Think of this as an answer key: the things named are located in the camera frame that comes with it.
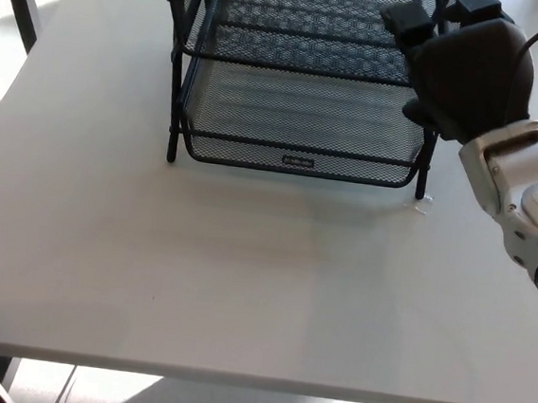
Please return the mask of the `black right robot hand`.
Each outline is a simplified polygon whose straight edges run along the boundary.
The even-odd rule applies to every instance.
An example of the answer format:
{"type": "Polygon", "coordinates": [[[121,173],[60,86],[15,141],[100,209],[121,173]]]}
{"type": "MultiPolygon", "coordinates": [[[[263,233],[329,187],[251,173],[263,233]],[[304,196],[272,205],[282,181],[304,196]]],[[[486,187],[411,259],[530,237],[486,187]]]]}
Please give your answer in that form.
{"type": "Polygon", "coordinates": [[[534,65],[500,0],[452,0],[433,15],[404,2],[380,15],[416,94],[401,109],[408,120],[464,144],[529,118],[534,65]]]}

